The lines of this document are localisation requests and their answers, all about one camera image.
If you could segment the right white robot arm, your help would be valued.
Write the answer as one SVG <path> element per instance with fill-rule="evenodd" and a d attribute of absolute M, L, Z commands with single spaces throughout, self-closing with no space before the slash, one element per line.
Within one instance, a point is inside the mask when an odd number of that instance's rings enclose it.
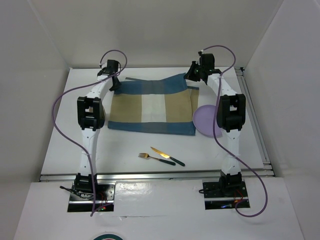
<path fill-rule="evenodd" d="M 227 147 L 221 147 L 227 152 L 227 157 L 222 162 L 218 186 L 204 190 L 203 193 L 230 197 L 242 184 L 239 142 L 246 121 L 246 97 L 233 90 L 222 76 L 222 72 L 215 69 L 215 57 L 212 53 L 200 51 L 198 54 L 199 60 L 191 63 L 184 78 L 194 82 L 204 81 L 217 95 L 215 123 L 224 130 L 227 139 Z"/>

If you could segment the beige paper cup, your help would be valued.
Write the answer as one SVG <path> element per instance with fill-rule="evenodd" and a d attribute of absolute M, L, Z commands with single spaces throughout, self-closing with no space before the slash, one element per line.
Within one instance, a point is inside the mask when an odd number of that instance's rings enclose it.
<path fill-rule="evenodd" d="M 107 120 L 107 114 L 106 114 L 106 110 L 105 110 L 105 108 L 102 106 L 102 110 L 103 110 L 103 119 L 104 119 L 104 121 L 106 121 Z"/>

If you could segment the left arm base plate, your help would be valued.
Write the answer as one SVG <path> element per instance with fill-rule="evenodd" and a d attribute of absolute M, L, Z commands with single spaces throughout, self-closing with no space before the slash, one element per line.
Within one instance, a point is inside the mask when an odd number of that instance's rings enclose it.
<path fill-rule="evenodd" d="M 97 212 L 113 212 L 114 199 L 115 199 L 115 183 L 100 184 L 96 190 L 96 199 L 94 209 Z M 68 213 L 84 213 L 91 212 L 94 203 L 92 193 L 84 193 L 76 191 L 75 187 L 68 188 L 69 201 L 67 212 Z"/>

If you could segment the purple plate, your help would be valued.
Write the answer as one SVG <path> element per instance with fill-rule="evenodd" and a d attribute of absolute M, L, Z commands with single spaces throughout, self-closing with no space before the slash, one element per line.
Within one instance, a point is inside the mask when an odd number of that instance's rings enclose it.
<path fill-rule="evenodd" d="M 195 128 L 203 135 L 213 138 L 213 122 L 216 106 L 206 104 L 198 107 L 193 114 L 193 124 Z"/>

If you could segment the blue tan checked placemat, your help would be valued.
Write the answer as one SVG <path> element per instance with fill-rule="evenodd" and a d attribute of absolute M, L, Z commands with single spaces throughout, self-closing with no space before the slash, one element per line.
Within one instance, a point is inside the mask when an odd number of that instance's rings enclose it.
<path fill-rule="evenodd" d="M 199 88 L 184 74 L 159 80 L 126 77 L 114 91 L 107 127 L 148 134 L 194 136 Z"/>

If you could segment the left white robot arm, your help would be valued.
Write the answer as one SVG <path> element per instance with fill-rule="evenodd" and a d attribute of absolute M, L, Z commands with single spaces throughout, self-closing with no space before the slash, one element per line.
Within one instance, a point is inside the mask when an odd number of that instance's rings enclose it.
<path fill-rule="evenodd" d="M 77 121 L 81 129 L 84 150 L 81 151 L 80 167 L 74 188 L 88 200 L 94 199 L 99 193 L 96 152 L 98 136 L 106 122 L 103 99 L 107 92 L 115 91 L 121 86 L 117 76 L 120 67 L 121 64 L 117 60 L 107 60 L 97 74 L 97 84 L 88 94 L 77 99 Z"/>

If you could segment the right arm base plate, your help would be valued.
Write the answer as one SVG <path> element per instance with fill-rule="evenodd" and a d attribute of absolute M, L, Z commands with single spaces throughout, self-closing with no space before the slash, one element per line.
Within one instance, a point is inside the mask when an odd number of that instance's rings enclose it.
<path fill-rule="evenodd" d="M 206 210 L 234 209 L 237 203 L 239 203 L 239 209 L 250 208 L 250 201 L 244 181 L 240 186 L 227 193 L 220 190 L 218 182 L 203 182 L 202 189 L 198 192 L 204 197 Z"/>

